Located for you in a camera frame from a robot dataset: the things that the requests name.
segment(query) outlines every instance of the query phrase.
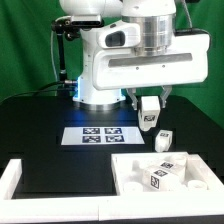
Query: black cable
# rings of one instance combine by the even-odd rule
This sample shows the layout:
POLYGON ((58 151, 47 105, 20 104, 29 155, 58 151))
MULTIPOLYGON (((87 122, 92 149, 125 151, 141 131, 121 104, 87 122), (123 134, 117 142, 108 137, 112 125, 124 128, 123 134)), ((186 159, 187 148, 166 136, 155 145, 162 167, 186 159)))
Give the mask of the black cable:
POLYGON ((0 102, 0 105, 2 105, 6 100, 9 100, 11 98, 16 98, 19 96, 25 96, 25 95, 31 95, 35 93, 49 93, 49 92, 57 92, 57 91, 73 91, 73 88, 65 88, 65 89, 50 89, 50 90, 37 90, 37 91, 30 91, 30 92, 24 92, 24 93, 18 93, 9 97, 6 97, 0 102))
POLYGON ((40 89, 38 89, 38 90, 36 91, 36 93, 33 94, 33 96, 38 95, 39 91, 45 90, 45 89, 50 88, 50 87, 52 87, 52 86, 61 85, 61 84, 64 84, 64 83, 65 83, 65 82, 63 82, 63 81, 57 81, 57 82, 49 83, 49 84, 47 84, 47 85, 45 85, 45 86, 42 86, 40 89))

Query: cube with marker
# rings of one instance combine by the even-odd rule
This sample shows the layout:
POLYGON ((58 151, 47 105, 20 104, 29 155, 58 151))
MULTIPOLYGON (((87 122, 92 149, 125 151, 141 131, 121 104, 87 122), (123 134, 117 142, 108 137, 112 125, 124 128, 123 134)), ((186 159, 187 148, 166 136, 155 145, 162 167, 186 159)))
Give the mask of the cube with marker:
POLYGON ((158 135, 156 136, 155 150, 157 152, 168 151, 172 144, 172 138, 172 131, 160 130, 158 135))
POLYGON ((142 183, 155 191, 174 191, 181 185, 177 175, 159 166, 144 169, 142 183))

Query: white box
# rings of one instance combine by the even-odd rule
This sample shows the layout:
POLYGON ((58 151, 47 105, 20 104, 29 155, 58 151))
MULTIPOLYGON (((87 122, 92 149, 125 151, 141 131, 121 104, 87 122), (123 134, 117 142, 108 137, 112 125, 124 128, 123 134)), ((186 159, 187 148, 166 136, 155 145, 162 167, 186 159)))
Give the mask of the white box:
POLYGON ((192 180, 203 181, 208 190, 211 191, 222 191, 224 192, 224 185, 216 177, 216 175, 211 171, 211 169, 206 165, 206 163, 198 155, 189 155, 187 152, 166 152, 166 153, 136 153, 136 154, 113 154, 112 155, 112 172, 115 181, 116 192, 118 195, 127 195, 132 193, 146 194, 150 192, 155 192, 152 187, 149 187, 143 181, 144 170, 148 167, 160 166, 161 162, 170 160, 173 158, 186 157, 186 168, 184 180, 180 181, 180 188, 175 190, 182 191, 188 190, 188 182, 192 180), (123 167, 128 169, 120 169, 119 164, 123 164, 123 167), (125 191, 125 186, 129 183, 133 183, 133 189, 125 191))

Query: black and white pattern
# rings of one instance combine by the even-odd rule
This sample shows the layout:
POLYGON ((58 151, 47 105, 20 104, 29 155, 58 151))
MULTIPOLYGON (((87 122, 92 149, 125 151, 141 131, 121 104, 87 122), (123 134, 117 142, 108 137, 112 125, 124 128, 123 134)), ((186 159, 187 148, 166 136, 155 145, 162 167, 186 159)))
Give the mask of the black and white pattern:
POLYGON ((84 135, 99 135, 100 128, 83 128, 84 135))
POLYGON ((83 136, 82 143, 101 143, 100 136, 83 136))
POLYGON ((122 134, 121 128, 105 128, 104 130, 106 135, 122 134))
POLYGON ((174 165, 172 163, 164 162, 161 164, 161 166, 167 169, 171 169, 174 165))
POLYGON ((124 142, 124 137, 122 135, 106 136, 106 142, 107 143, 124 142))
POLYGON ((159 179, 151 176, 151 186, 159 189, 159 179))
POLYGON ((160 134, 160 136, 162 136, 162 137, 168 137, 168 136, 169 136, 169 134, 166 134, 166 133, 161 133, 161 134, 160 134))
POLYGON ((163 170, 157 170, 156 172, 154 172, 156 175, 163 177, 165 175, 167 175, 167 173, 163 170))
POLYGON ((144 117, 144 121, 145 122, 151 122, 151 121, 155 121, 156 116, 155 115, 148 115, 144 117))

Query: cable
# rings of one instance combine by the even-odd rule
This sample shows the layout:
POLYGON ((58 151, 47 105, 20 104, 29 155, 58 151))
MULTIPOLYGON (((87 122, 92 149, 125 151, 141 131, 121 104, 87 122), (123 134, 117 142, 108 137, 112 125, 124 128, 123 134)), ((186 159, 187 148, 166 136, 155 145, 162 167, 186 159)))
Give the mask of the cable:
POLYGON ((181 3, 183 5, 184 11, 186 13, 187 20, 188 20, 188 23, 189 23, 189 27, 192 29, 193 28, 193 24, 192 24, 192 20, 191 20, 191 16, 190 16, 189 10, 187 8, 187 3, 186 3, 185 0, 181 0, 181 3))
POLYGON ((11 98, 15 98, 15 97, 19 97, 19 96, 25 96, 25 95, 31 95, 31 94, 35 94, 35 93, 49 93, 49 92, 56 92, 56 91, 73 91, 73 88, 64 88, 64 89, 51 89, 51 90, 41 90, 41 91, 30 91, 30 92, 25 92, 25 93, 19 93, 19 94, 15 94, 9 97, 6 97, 5 99, 3 99, 0 102, 0 105, 2 105, 6 100, 9 100, 11 98))
MULTIPOLYGON (((71 19, 71 16, 63 16, 60 18, 57 18, 55 21, 58 22, 60 20, 65 20, 65 19, 71 19)), ((57 70, 56 70, 56 66, 55 66, 55 60, 54 60, 54 32, 51 31, 51 63, 52 63, 52 68, 53 68, 53 72, 54 72, 54 77, 55 77, 55 81, 58 81, 58 74, 57 74, 57 70)))
POLYGON ((64 83, 65 83, 65 82, 62 82, 62 81, 57 81, 57 82, 49 83, 49 84, 47 84, 47 85, 45 85, 45 86, 42 86, 40 89, 38 89, 38 90, 36 91, 36 93, 33 94, 33 96, 36 96, 36 95, 39 93, 39 91, 45 90, 45 89, 47 89, 47 88, 49 88, 49 87, 52 87, 52 86, 61 85, 61 84, 64 84, 64 83))
POLYGON ((51 31, 51 63, 54 72, 55 81, 58 81, 58 74, 56 71, 55 61, 54 61, 54 32, 51 31))

